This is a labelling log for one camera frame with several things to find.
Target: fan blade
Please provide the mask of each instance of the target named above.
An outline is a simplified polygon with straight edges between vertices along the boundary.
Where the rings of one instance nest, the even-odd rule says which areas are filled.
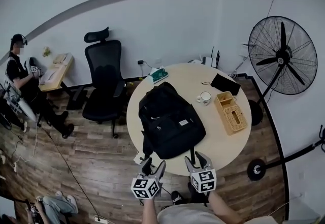
[[[281,50],[286,50],[286,37],[285,37],[285,28],[284,23],[281,22]]]
[[[303,81],[303,79],[299,76],[299,74],[293,69],[293,67],[291,67],[291,65],[287,64],[289,70],[291,71],[291,73],[297,78],[297,80],[300,81],[301,84],[303,84],[305,86],[305,83]]]
[[[270,63],[276,62],[277,60],[278,60],[277,57],[267,58],[267,59],[259,61],[258,63],[256,63],[256,65],[270,64]]]

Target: chair headrest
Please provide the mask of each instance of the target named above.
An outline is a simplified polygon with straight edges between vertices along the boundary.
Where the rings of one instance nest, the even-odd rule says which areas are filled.
[[[106,29],[104,29],[102,31],[92,31],[92,32],[86,33],[83,40],[86,43],[105,41],[105,39],[110,35],[108,29],[109,29],[109,27],[107,27]]]

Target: wooden floor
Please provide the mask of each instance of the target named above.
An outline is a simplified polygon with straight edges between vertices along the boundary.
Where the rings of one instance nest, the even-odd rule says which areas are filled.
[[[258,95],[250,80],[238,79],[249,99],[257,100]],[[132,92],[135,85],[128,84]],[[51,94],[49,98],[59,106],[58,112],[65,110],[68,97],[65,93]],[[76,178],[88,194],[100,216],[118,223],[141,222],[143,207],[135,199],[130,190],[132,178],[136,177],[138,166],[133,162],[137,153],[127,132],[126,120],[121,118],[116,127],[119,139],[111,138],[110,123],[99,125],[82,117],[82,110],[69,111],[68,123],[75,125],[75,131],[68,139],[47,124],[54,142],[68,161]],[[13,132],[22,132],[13,127]],[[38,195],[52,195],[57,190],[64,195],[73,195],[78,203],[79,214],[71,218],[72,223],[95,223],[95,211],[82,193],[80,187],[68,171],[52,141],[42,129],[37,129],[37,144],[34,158],[25,163],[22,159],[17,163],[17,173],[9,162],[0,167],[0,172],[7,180],[0,181],[3,195],[12,195],[18,199],[33,201]],[[18,138],[0,125],[0,148],[10,157]],[[13,159],[23,156],[28,160],[33,154],[36,128],[31,127],[22,135],[24,144],[18,144]],[[270,122],[264,113],[261,124],[252,127],[248,142],[240,155],[228,166],[217,172],[217,191],[223,199],[246,220],[269,215],[285,203],[284,180],[282,168],[267,171],[266,176],[258,182],[251,182],[246,169],[254,158],[271,161],[279,158],[278,148]],[[169,192],[178,190],[188,195],[188,178],[165,173],[162,180],[164,188]],[[167,192],[162,191],[156,199],[158,211],[165,205],[171,205]],[[27,223],[25,205],[16,203],[16,213],[22,223]],[[282,223],[285,207],[273,217]]]

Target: dark wall trim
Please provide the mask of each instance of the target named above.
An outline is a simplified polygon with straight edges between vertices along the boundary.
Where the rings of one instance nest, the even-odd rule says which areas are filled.
[[[262,97],[262,93],[254,79],[253,76],[248,76],[246,73],[239,73],[237,74],[237,77],[240,78],[240,77],[245,77],[246,79],[249,79],[253,82],[254,84],[254,87],[255,89],[257,90],[257,93],[258,93],[258,96],[259,97]],[[126,82],[132,82],[132,81],[138,81],[138,80],[141,80],[141,79],[144,79],[144,77],[137,77],[137,78],[127,78],[127,79],[124,79]],[[92,83],[91,84],[86,84],[86,85],[79,85],[79,86],[73,86],[73,87],[69,87],[70,90],[77,90],[79,87],[81,86],[84,86],[84,87],[92,87]],[[49,91],[48,93],[54,93],[54,92],[61,92],[63,91],[63,89],[56,89],[56,90],[52,90],[52,91]],[[280,155],[280,159],[281,161],[284,161],[284,155],[283,155],[283,151],[282,151],[282,146],[281,146],[281,142],[280,142],[280,139],[279,139],[279,135],[278,135],[278,132],[276,131],[276,128],[275,128],[275,124],[274,124],[274,121],[273,121],[273,118],[271,116],[271,113],[270,113],[270,110],[269,110],[269,107],[268,105],[266,104],[265,100],[262,99],[262,104],[263,104],[263,107],[264,107],[264,110],[269,118],[269,121],[270,121],[270,124],[271,124],[271,128],[272,128],[272,131],[274,133],[274,137],[275,137],[275,141],[276,141],[276,144],[277,144],[277,147],[278,147],[278,151],[279,151],[279,155]],[[285,192],[285,202],[289,202],[289,183],[288,183],[288,175],[287,175],[287,170],[286,170],[286,166],[285,166],[285,163],[282,163],[282,173],[283,173],[283,180],[284,180],[284,192]],[[288,220],[289,218],[289,203],[285,205],[285,219]]]
[[[245,77],[246,79],[250,79],[253,82],[253,84],[255,86],[255,89],[257,90],[258,96],[260,98],[262,97],[262,93],[261,93],[261,91],[260,91],[260,89],[259,89],[259,87],[258,87],[258,85],[257,85],[257,83],[256,83],[253,76],[248,76],[246,73],[242,73],[242,74],[238,74],[238,77]],[[279,155],[280,155],[280,160],[282,162],[284,162],[284,155],[283,155],[283,151],[282,151],[281,142],[280,142],[280,139],[279,139],[278,132],[276,131],[275,124],[274,124],[273,118],[271,116],[269,107],[266,104],[264,99],[262,99],[262,104],[263,104],[264,110],[265,110],[265,112],[266,112],[266,114],[267,114],[267,116],[269,118],[271,128],[272,128],[272,131],[274,133],[275,141],[276,141],[278,151],[279,151]],[[287,170],[286,170],[285,163],[282,163],[281,166],[282,166],[282,173],[283,173],[283,180],[284,180],[285,203],[287,203],[285,205],[285,220],[288,220],[289,219],[289,203],[288,203],[289,202],[289,182],[288,182],[288,175],[287,175]]]

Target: power strip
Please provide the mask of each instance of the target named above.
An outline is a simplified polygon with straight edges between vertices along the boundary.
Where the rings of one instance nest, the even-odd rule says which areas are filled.
[[[97,215],[95,215],[95,216],[93,217],[93,219],[94,219],[96,222],[98,222],[98,223],[102,223],[102,224],[115,224],[114,222],[111,222],[111,221],[109,221],[109,220],[107,220],[107,219],[105,219],[105,218],[102,218],[102,217],[100,217],[100,216],[97,216]]]

